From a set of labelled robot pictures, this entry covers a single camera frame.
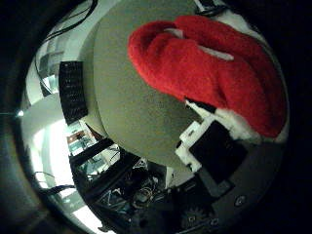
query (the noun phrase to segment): black wire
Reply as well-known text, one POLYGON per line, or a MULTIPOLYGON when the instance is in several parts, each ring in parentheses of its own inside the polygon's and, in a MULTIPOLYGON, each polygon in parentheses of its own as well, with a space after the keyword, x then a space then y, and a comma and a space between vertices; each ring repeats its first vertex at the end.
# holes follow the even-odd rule
POLYGON ((110 158, 109 164, 110 164, 111 160, 112 160, 113 158, 115 158, 115 156, 116 156, 118 153, 119 153, 119 151, 118 151, 117 153, 115 153, 114 156, 112 156, 112 157, 110 158))
POLYGON ((35 172, 33 175, 36 176, 36 174, 45 174, 45 175, 47 175, 47 176, 51 176, 51 177, 55 178, 54 175, 48 174, 48 173, 45 173, 45 172, 35 172))
POLYGON ((87 9, 85 9, 85 10, 83 10, 83 11, 81 11, 81 12, 75 14, 75 15, 72 15, 72 16, 66 18, 66 19, 61 20, 60 22, 58 22, 58 24, 61 24, 61 23, 66 22, 66 21, 68 21, 68 20, 70 20, 70 19, 73 19, 73 18, 75 18, 75 17, 78 17, 78 16, 84 14, 85 12, 87 12, 87 11, 89 11, 89 10, 90 10, 90 7, 88 7, 87 9))
POLYGON ((88 11, 88 13, 87 13, 82 19, 78 20, 77 22, 73 23, 72 25, 70 25, 70 26, 68 26, 68 27, 66 27, 66 28, 64 28, 64 29, 61 29, 61 30, 59 30, 59 31, 56 31, 56 32, 53 32, 53 33, 49 34, 49 35, 47 36, 47 38, 44 40, 43 43, 46 43, 47 41, 50 41, 51 39, 53 39, 53 38, 55 38, 55 37, 57 37, 57 36, 60 36, 61 34, 63 34, 63 33, 65 33, 65 32, 67 32, 67 31, 69 31, 69 30, 71 30, 71 29, 77 27, 78 25, 80 25, 80 24, 81 24, 83 21, 85 21, 85 20, 89 17, 89 15, 95 10, 97 4, 98 4, 98 0, 93 0, 93 1, 92 1, 92 4, 91 4, 91 6, 90 6, 90 9, 89 9, 89 11, 88 11))
POLYGON ((43 81, 43 78, 40 75, 40 72, 39 72, 39 69, 38 69, 38 65, 37 65, 37 54, 36 54, 36 56, 34 58, 34 63, 35 63, 35 69, 36 69, 37 75, 39 77, 40 84, 51 94, 52 90, 49 89, 49 87, 45 84, 45 82, 43 81))
POLYGON ((46 195, 46 196, 52 196, 52 195, 56 195, 58 193, 60 193, 61 191, 68 189, 68 188, 76 188, 75 185, 71 185, 71 184, 66 184, 66 185, 58 185, 52 188, 46 188, 46 189, 42 189, 41 193, 46 195))

